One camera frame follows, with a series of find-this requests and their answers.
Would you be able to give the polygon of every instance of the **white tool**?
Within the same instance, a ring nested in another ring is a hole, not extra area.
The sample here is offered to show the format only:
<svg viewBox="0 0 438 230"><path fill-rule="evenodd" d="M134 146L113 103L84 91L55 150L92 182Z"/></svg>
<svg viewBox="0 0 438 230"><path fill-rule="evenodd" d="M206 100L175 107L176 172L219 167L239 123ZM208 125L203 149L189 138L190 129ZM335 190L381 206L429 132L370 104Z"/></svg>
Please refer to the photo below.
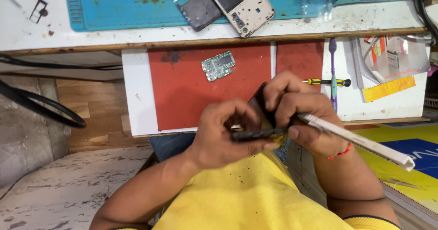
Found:
<svg viewBox="0 0 438 230"><path fill-rule="evenodd" d="M339 136L362 149L365 149L404 168L407 171L411 171L415 166L415 163L410 156L352 133L312 114L301 113L297 114L297 116L309 126L314 127L322 132L328 132Z"/></svg>

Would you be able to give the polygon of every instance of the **workbench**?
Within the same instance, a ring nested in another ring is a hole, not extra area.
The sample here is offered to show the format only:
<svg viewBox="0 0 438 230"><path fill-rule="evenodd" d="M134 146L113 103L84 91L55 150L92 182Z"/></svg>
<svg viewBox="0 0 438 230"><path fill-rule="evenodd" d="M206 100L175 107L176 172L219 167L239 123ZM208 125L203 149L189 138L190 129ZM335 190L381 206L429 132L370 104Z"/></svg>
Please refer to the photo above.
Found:
<svg viewBox="0 0 438 230"><path fill-rule="evenodd" d="M148 49L188 46L225 46L231 44L271 43L271 77L276 74L276 42L325 39L380 34L412 34L426 31L417 17L412 1L368 3L339 6L329 16L311 19L270 21L251 37L241 39L229 24L209 25L200 32L189 26L140 28L111 31L75 32L70 28L66 0L45 0L49 15L39 24L28 20L36 0L0 0L0 52L11 56L101 52L122 50L130 125L133 135L192 132L196 127L158 131L156 107L149 68ZM438 20L438 4L427 7ZM399 93L363 103L357 88L353 63L346 38L338 39L337 78L350 78L349 88L338 88L338 115L343 121L364 121L420 117L422 115L425 74L415 76L416 86ZM327 40L324 46L322 77L331 78ZM321 92L329 93L328 87Z"/></svg>
<svg viewBox="0 0 438 230"><path fill-rule="evenodd" d="M23 8L0 0L0 51L14 56L425 31L412 1L352 4L333 8L327 17L270 21L247 39L238 38L229 24L210 25L200 32L189 26L75 32L70 28L66 0L45 0L49 14L39 24L28 20L36 0L17 1ZM438 4L427 10L437 20Z"/></svg>

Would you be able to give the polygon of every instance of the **circuit board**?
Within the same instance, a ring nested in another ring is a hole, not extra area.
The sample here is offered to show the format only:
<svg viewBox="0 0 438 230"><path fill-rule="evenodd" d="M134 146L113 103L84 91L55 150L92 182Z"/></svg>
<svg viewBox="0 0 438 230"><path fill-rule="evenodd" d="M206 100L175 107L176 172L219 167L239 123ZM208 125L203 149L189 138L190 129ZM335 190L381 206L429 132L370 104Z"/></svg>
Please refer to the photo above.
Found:
<svg viewBox="0 0 438 230"><path fill-rule="evenodd" d="M236 65L231 51L226 51L215 57L201 62L202 70L207 76L207 80L212 82L217 78L231 74L231 67Z"/></svg>

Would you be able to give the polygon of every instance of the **wooden floor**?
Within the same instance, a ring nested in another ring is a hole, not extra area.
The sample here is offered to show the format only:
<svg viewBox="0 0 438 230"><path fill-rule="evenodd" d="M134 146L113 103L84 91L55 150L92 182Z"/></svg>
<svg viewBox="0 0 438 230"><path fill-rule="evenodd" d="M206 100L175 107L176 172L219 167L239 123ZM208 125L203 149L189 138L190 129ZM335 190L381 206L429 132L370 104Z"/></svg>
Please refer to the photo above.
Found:
<svg viewBox="0 0 438 230"><path fill-rule="evenodd" d="M149 145L148 138L133 138L124 83L56 80L59 102L87 122L71 130L70 153Z"/></svg>

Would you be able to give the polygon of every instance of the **yellow black screwdriver handle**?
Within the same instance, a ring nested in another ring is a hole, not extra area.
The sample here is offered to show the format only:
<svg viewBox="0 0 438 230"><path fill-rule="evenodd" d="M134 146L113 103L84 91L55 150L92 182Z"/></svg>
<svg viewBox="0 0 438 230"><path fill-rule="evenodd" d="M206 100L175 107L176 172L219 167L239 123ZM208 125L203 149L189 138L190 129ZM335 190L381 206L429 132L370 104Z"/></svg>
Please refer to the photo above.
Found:
<svg viewBox="0 0 438 230"><path fill-rule="evenodd" d="M351 80L350 79L347 79L347 80L336 80L336 82L337 82L337 86L349 87L351 85ZM321 85L321 84L330 85L331 84L331 80L307 79L307 83L309 85Z"/></svg>

